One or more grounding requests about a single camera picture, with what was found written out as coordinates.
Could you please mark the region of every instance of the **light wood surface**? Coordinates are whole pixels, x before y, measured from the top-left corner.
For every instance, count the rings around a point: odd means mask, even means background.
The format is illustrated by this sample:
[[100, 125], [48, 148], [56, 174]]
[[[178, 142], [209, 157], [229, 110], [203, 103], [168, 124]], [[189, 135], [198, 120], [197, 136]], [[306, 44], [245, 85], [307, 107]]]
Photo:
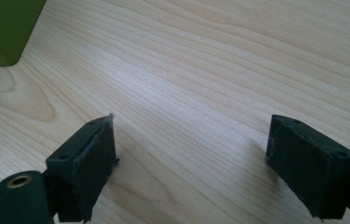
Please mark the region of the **light wood surface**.
[[110, 112], [91, 223], [321, 223], [265, 148], [271, 114], [350, 148], [350, 0], [48, 0], [0, 68], [0, 180]]

